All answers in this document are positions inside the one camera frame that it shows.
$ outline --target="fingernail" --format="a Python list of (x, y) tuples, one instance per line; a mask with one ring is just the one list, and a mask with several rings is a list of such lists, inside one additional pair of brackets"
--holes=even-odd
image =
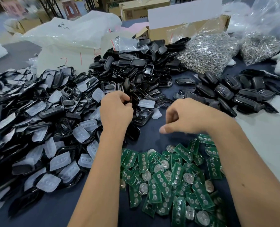
[(160, 132), (161, 134), (166, 134), (165, 127), (164, 127), (164, 126), (160, 127), (159, 132)]

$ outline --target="person's left hand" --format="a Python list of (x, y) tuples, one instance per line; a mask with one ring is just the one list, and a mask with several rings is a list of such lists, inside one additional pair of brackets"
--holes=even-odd
[(134, 113), (131, 103), (123, 104), (124, 101), (129, 100), (130, 97), (123, 91), (108, 93), (101, 100), (100, 117), (103, 130), (125, 134)]

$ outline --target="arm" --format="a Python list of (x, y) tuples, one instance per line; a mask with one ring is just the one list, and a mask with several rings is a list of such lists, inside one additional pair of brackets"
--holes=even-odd
[(175, 131), (212, 137), (243, 227), (280, 226), (280, 182), (233, 118), (193, 99), (178, 99), (160, 128), (164, 134)]
[(103, 132), (89, 176), (68, 227), (112, 227), (118, 224), (119, 179), (122, 143), (133, 109), (121, 91), (101, 101)]

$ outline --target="red plastic stool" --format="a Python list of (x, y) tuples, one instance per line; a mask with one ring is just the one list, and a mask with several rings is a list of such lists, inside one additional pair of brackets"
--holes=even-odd
[(64, 12), (66, 14), (67, 19), (75, 18), (75, 17), (81, 17), (82, 15), (80, 14), (78, 7), (74, 0), (63, 0), (62, 6), (64, 9)]

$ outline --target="forearm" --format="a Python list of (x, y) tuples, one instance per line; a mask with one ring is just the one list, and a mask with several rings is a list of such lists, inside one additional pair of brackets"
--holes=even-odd
[(280, 226), (280, 182), (237, 122), (225, 118), (217, 124), (208, 133), (217, 146), (241, 225)]
[(124, 134), (102, 132), (94, 163), (68, 227), (117, 226)]

